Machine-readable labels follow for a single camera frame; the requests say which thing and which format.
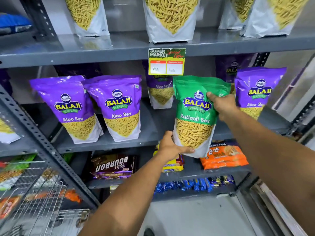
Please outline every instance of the price tag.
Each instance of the price tag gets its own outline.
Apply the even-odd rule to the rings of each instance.
[[[149,49],[149,75],[183,75],[186,49]]]

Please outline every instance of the floor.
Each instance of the floor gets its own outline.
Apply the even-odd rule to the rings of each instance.
[[[256,235],[237,197],[198,197],[153,202],[138,236]]]

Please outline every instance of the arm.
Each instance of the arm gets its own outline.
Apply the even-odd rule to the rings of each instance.
[[[254,172],[310,236],[315,234],[315,152],[275,134],[239,110],[233,95],[207,93]]]
[[[180,153],[193,153],[189,147],[173,143],[167,131],[159,151],[143,167],[111,194],[86,222],[79,236],[136,236],[151,203],[163,166]]]

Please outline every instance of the hand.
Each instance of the hand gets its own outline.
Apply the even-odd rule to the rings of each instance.
[[[165,163],[174,160],[178,157],[178,154],[181,153],[194,153],[195,150],[190,147],[180,147],[177,146],[172,140],[172,131],[166,131],[159,146],[159,150],[156,154],[159,157],[163,157]]]
[[[207,97],[213,102],[215,110],[219,112],[219,119],[222,121],[225,121],[227,116],[231,115],[233,112],[239,111],[233,94],[218,97],[211,92],[207,92]]]

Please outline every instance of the forearm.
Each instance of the forearm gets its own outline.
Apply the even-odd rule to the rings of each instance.
[[[165,162],[155,155],[111,194],[80,235],[137,235]]]
[[[236,109],[225,122],[253,171],[309,235],[314,233],[315,152],[266,129]]]

